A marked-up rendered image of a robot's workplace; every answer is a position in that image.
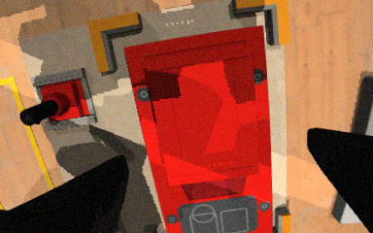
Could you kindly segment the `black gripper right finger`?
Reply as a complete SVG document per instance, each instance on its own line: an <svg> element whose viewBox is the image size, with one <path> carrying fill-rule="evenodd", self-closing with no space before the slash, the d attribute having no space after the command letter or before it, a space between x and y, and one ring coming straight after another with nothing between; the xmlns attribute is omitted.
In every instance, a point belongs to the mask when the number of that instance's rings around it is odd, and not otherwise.
<svg viewBox="0 0 373 233"><path fill-rule="evenodd" d="M307 150L366 229L373 233L373 136L313 127Z"/></svg>

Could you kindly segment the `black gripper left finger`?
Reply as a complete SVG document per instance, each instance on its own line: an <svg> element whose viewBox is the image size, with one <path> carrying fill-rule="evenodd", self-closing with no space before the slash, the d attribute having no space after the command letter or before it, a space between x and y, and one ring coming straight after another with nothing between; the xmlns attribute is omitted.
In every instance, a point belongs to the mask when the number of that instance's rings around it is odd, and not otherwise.
<svg viewBox="0 0 373 233"><path fill-rule="evenodd" d="M115 233L127 190L124 155L8 211L0 233Z"/></svg>

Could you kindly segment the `grey rectangular bar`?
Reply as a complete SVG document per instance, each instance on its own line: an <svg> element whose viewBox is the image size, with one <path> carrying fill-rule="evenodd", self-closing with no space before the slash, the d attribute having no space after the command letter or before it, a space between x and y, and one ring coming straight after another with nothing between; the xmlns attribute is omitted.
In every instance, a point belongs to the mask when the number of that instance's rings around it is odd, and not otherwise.
<svg viewBox="0 0 373 233"><path fill-rule="evenodd" d="M373 77L364 78L353 133L373 136ZM339 224L361 222L338 192L331 214Z"/></svg>

